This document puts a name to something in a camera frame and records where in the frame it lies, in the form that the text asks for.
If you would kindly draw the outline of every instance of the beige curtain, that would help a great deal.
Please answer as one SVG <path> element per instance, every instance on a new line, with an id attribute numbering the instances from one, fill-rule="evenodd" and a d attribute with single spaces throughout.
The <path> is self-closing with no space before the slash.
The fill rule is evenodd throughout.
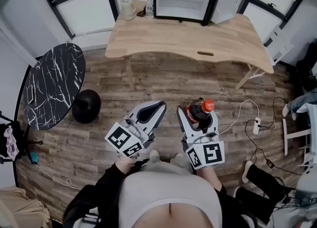
<path id="1" fill-rule="evenodd" d="M 50 213 L 37 199 L 18 187 L 0 190 L 0 212 L 13 228 L 48 228 Z"/>

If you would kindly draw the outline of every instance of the shoe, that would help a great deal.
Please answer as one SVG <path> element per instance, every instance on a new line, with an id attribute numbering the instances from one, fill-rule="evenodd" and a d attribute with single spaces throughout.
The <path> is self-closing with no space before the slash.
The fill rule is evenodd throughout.
<path id="1" fill-rule="evenodd" d="M 247 163 L 246 163 L 246 166 L 244 167 L 244 172 L 243 172 L 243 175 L 242 175 L 242 181 L 243 183 L 248 183 L 249 180 L 247 179 L 247 174 L 248 174 L 248 171 L 249 171 L 249 168 L 250 166 L 252 166 L 253 163 L 251 160 L 249 160 Z"/>
<path id="2" fill-rule="evenodd" d="M 293 110 L 292 110 L 292 111 L 291 111 L 291 114 L 292 114 L 293 121 L 296 121 L 296 117 L 297 117 L 296 113 L 293 112 Z"/>
<path id="3" fill-rule="evenodd" d="M 234 192 L 233 192 L 233 197 L 234 197 L 234 198 L 236 198 L 236 193 L 237 193 L 237 191 L 238 191 L 239 188 L 241 188 L 241 187 L 238 186 L 238 187 L 236 187 L 236 189 L 234 190 Z"/>
<path id="4" fill-rule="evenodd" d="M 150 154 L 149 154 L 149 159 L 151 159 L 151 158 L 154 158 L 154 157 L 156 157 L 156 158 L 160 158 L 160 156 L 159 156 L 159 151 L 157 151 L 157 150 L 152 150 L 152 151 L 150 151 Z"/>
<path id="5" fill-rule="evenodd" d="M 174 156 L 174 158 L 176 158 L 176 157 L 184 157 L 184 155 L 181 154 L 181 153 L 176 153 L 175 156 Z"/>
<path id="6" fill-rule="evenodd" d="M 283 111 L 282 111 L 282 115 L 283 117 L 286 117 L 288 112 L 289 112 L 289 109 L 287 107 L 288 104 L 285 104 L 284 108 L 283 108 Z"/>

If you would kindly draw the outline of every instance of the marble tabletop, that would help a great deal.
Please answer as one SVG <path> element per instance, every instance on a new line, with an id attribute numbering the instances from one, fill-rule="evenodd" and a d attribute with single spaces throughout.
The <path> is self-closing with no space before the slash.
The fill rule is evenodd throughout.
<path id="1" fill-rule="evenodd" d="M 75 44 L 58 45 L 42 56 L 23 90 L 24 114 L 32 128 L 47 130 L 63 119 L 79 93 L 85 68 L 84 53 Z"/>

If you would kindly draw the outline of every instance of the white cable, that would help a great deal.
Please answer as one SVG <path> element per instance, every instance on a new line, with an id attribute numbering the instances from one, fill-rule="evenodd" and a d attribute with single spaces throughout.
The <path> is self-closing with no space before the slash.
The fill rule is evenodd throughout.
<path id="1" fill-rule="evenodd" d="M 45 172 L 45 171 L 44 171 L 42 168 L 40 168 L 38 165 L 36 165 L 36 166 L 37 166 L 40 170 L 42 170 L 43 173 L 45 173 L 47 176 L 49 176 L 53 181 L 58 182 L 59 184 L 61 184 L 61 185 L 63 185 L 63 186 L 69 186 L 69 187 L 71 187 L 71 188 L 81 190 L 81 188 L 76 188 L 76 187 L 74 187 L 74 186 L 71 185 L 71 179 L 70 179 L 70 178 L 67 178 L 67 179 L 66 179 L 67 184 L 64 184 L 64 183 L 62 183 L 62 182 L 60 182 L 60 181 L 54 179 L 52 176 L 50 176 L 47 172 Z"/>
<path id="2" fill-rule="evenodd" d="M 251 99 L 247 99 L 247 100 L 245 100 L 244 102 L 242 102 L 242 103 L 240 104 L 240 107 L 239 107 L 239 114 L 238 114 L 238 118 L 237 118 L 237 120 L 235 120 L 235 121 L 233 122 L 233 124 L 231 124 L 231 125 L 230 125 L 230 127 L 229 127 L 228 129 L 226 129 L 225 131 L 223 131 L 223 132 L 219 133 L 219 135 L 221 135 L 222 133 L 225 133 L 226 131 L 228 131 L 228 130 L 232 127 L 232 125 L 234 125 L 234 124 L 235 124 L 235 123 L 239 120 L 240 110 L 241 110 L 241 105 L 242 105 L 243 103 L 247 102 L 247 101 L 251 101 L 251 102 L 253 102 L 253 104 L 254 104 L 255 106 L 257 106 L 257 109 L 258 109 L 258 117 L 259 117 L 259 107 L 258 107 L 258 105 L 256 105 L 256 103 L 255 103 L 253 100 L 251 100 Z"/>

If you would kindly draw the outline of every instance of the black pants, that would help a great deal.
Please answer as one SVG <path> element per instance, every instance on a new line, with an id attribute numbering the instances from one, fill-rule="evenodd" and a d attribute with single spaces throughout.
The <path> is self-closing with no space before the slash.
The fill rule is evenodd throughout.
<path id="1" fill-rule="evenodd" d="M 249 168 L 247 179 L 260 188 L 269 199 L 248 191 L 243 187 L 237 190 L 236 199 L 242 202 L 255 217 L 267 225 L 276 204 L 292 189 L 282 186 L 272 175 L 257 168 L 255 165 Z"/>

